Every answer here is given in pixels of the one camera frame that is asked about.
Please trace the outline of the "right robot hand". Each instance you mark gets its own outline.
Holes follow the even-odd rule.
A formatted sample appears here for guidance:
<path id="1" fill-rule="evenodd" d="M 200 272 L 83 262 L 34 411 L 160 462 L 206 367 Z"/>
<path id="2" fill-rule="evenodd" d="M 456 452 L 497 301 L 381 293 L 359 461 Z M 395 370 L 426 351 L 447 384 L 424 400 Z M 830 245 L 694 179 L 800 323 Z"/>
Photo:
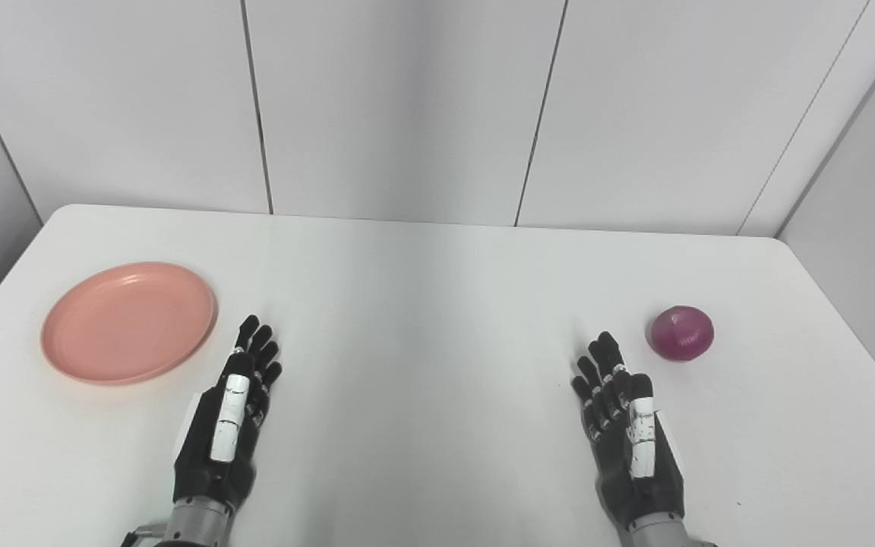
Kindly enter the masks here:
<path id="1" fill-rule="evenodd" d="M 576 369 L 570 386 L 612 520 L 628 529 L 649 515 L 684 518 L 684 478 L 654 409 L 652 379 L 628 369 L 607 331 L 588 343 Z"/>

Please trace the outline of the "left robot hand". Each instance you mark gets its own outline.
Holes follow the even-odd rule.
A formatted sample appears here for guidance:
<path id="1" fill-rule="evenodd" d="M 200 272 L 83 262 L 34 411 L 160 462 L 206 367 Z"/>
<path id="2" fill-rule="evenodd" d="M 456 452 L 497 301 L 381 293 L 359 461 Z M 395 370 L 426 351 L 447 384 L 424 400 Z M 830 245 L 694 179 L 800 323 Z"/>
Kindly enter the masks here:
<path id="1" fill-rule="evenodd" d="M 209 498 L 239 509 L 256 481 L 254 452 L 283 367 L 270 325 L 240 325 L 215 385 L 202 392 L 174 463 L 174 502 Z"/>

